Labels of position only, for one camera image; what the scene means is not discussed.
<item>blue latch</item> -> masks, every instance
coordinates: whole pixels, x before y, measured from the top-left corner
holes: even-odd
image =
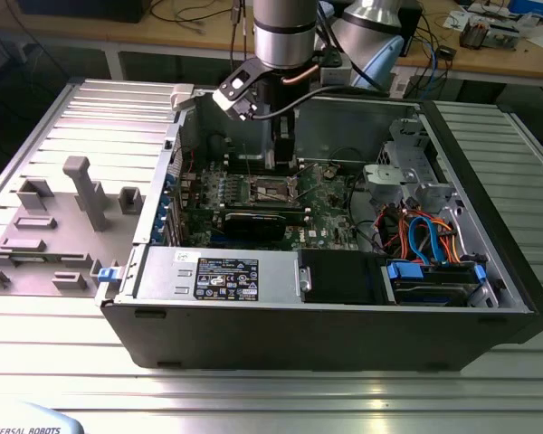
[[[99,282],[118,282],[120,281],[120,269],[121,267],[109,267],[107,269],[100,269],[97,279],[99,280]]]
[[[159,199],[159,202],[163,206],[168,206],[171,203],[171,199],[166,194],[161,194],[161,198]]]
[[[391,280],[395,278],[424,278],[421,266],[412,262],[393,262],[386,269]]]
[[[165,176],[165,187],[172,188],[175,185],[175,177],[171,174]]]
[[[475,265],[474,266],[474,273],[477,275],[477,278],[479,279],[480,283],[485,283],[485,280],[487,280],[487,272],[482,267],[482,265]]]

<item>metal panel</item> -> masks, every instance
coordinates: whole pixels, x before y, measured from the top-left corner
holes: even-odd
[[[111,91],[121,84],[93,80],[83,87]],[[134,92],[163,92],[166,98],[170,93],[167,85],[126,86]],[[439,108],[476,116],[492,116],[497,110],[454,103]],[[473,162],[542,165],[532,159],[533,151],[517,133],[463,134],[466,137],[457,138],[466,144],[463,149]],[[481,146],[472,149],[475,143]],[[42,150],[122,156],[157,156],[160,151],[160,144],[135,140],[78,144],[72,139],[45,140]],[[487,144],[503,150],[486,152]],[[504,158],[523,156],[525,162],[500,158],[505,146],[512,150]],[[479,159],[479,152],[490,155]],[[18,179],[7,183],[0,204],[18,206],[15,194],[8,193],[17,183]],[[511,184],[486,188],[511,229],[520,229],[531,219],[537,219],[533,226],[543,227],[543,188]],[[543,245],[523,251],[543,275]],[[131,362],[92,300],[0,297],[0,398],[62,410],[90,434],[526,434],[536,427],[543,431],[543,334],[524,345],[500,345],[461,373],[145,370]]]
[[[437,107],[446,120],[457,116],[468,119],[467,128],[471,133],[455,133],[457,140],[503,221],[509,227],[513,238],[543,284],[543,154],[541,146],[516,118],[503,113],[499,114],[498,124],[506,125],[504,128],[509,133],[503,136],[497,130],[483,132],[478,138],[484,143],[477,143],[470,136],[478,136],[480,134],[478,131],[485,131],[485,121],[481,122],[477,117],[470,116],[470,108],[464,105],[452,103],[447,106],[439,102]],[[462,108],[462,113],[459,113],[458,107]],[[494,119],[494,112],[491,113],[491,119]]]

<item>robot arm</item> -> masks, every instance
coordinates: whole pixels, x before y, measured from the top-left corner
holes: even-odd
[[[357,0],[328,28],[329,39],[355,67],[352,85],[377,86],[377,80],[367,82],[368,77],[383,78],[394,66],[403,44],[399,7],[400,0]],[[274,109],[275,103],[285,106],[306,93],[309,85],[288,86],[308,82],[311,73],[324,66],[311,61],[318,10],[318,0],[254,0],[255,58],[245,61],[214,93],[215,102],[231,118],[247,120],[261,105]],[[256,102],[250,87],[258,81],[265,82],[267,91]],[[286,98],[265,97],[279,93]]]
[[[356,72],[354,85],[382,90],[365,70],[384,76],[394,66],[403,45],[397,35],[399,1],[357,0],[332,29],[323,9],[318,9],[318,0],[254,0],[255,57],[221,83],[214,101],[232,119],[269,119],[273,163],[290,165],[295,144],[293,108],[322,91],[345,90],[350,83],[348,70],[340,86],[310,92],[311,75],[341,68],[342,58],[353,51],[363,65],[358,67],[354,59],[350,62]],[[327,43],[314,63],[318,14],[328,36],[324,34]],[[257,100],[253,85],[257,85]]]

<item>electronic equipment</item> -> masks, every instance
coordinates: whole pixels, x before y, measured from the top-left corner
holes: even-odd
[[[400,35],[405,40],[405,45],[400,51],[401,57],[406,57],[410,51],[416,27],[418,27],[422,14],[423,8],[418,0],[404,0],[400,5],[400,9],[398,9],[398,19],[402,25]]]
[[[24,14],[64,15],[138,23],[151,0],[17,0]]]
[[[497,108],[328,95],[299,107],[296,164],[268,167],[268,125],[212,90],[65,92],[1,177],[20,205],[0,209],[0,295],[94,296],[140,366],[459,370],[543,330],[543,287],[465,155],[485,145],[457,139],[482,109],[487,143],[532,143]],[[155,102],[133,118],[129,92]]]
[[[513,49],[521,39],[513,24],[496,22],[482,16],[471,16],[459,37],[461,47],[479,50],[489,48]]]

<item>desk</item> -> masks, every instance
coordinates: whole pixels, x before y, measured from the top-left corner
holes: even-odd
[[[464,49],[459,45],[460,33],[443,27],[446,15],[458,8],[456,3],[453,0],[422,0],[421,3],[424,5],[424,14],[431,25],[431,31],[441,44],[457,50],[449,78],[543,86],[543,48],[522,40],[515,51],[491,48]],[[420,27],[426,28],[422,19]],[[404,94],[410,78],[419,69],[423,71],[428,63],[422,44],[414,42],[408,56],[399,59],[393,69],[396,78],[391,92]],[[440,75],[443,72],[443,62],[439,63],[439,68]]]
[[[13,42],[30,42],[0,0],[0,34]],[[493,81],[509,84],[543,86],[543,48],[521,41],[515,52],[494,49],[479,51],[459,47],[458,32],[442,28],[443,14],[456,9],[453,0],[423,0],[431,30],[443,44],[458,50],[449,77],[457,80]],[[194,0],[177,0],[178,7],[196,5]],[[156,10],[157,14],[172,17],[171,2],[165,1]],[[231,0],[219,0],[205,10],[191,11],[187,16],[210,14],[230,7]],[[248,8],[250,27],[252,10]],[[51,45],[73,46],[103,50],[109,64],[110,76],[124,80],[125,73],[120,62],[120,52],[146,52],[226,59],[229,56],[231,25],[229,14],[221,14],[205,20],[205,34],[184,29],[176,24],[165,23],[147,15],[138,24],[113,23],[42,15],[21,15],[21,21],[41,42]],[[235,58],[241,59],[241,37],[236,38]],[[253,51],[253,37],[248,35],[248,51]],[[393,95],[402,92],[410,77],[428,64],[421,44],[415,42],[407,57],[398,60],[393,72],[397,74]]]
[[[10,5],[18,13],[24,26],[44,45],[87,48],[105,53],[110,76],[114,80],[124,80],[120,56],[121,52],[144,52],[175,56],[206,57],[228,59],[231,41],[231,23],[229,13],[219,14],[205,20],[205,34],[198,34],[174,23],[158,20],[146,14],[140,23],[116,23],[112,21],[69,18],[61,16],[20,14],[15,0]],[[197,6],[196,0],[177,0],[178,9]],[[183,13],[185,18],[211,14],[231,7],[232,0],[217,0],[205,9]],[[252,28],[253,13],[248,7],[248,29]],[[167,0],[155,9],[155,13],[173,19],[171,0]],[[0,37],[10,42],[32,43],[27,34],[22,32],[10,12],[0,0]],[[253,52],[253,35],[247,38],[248,52]],[[243,58],[243,37],[238,28],[235,38],[234,58]]]

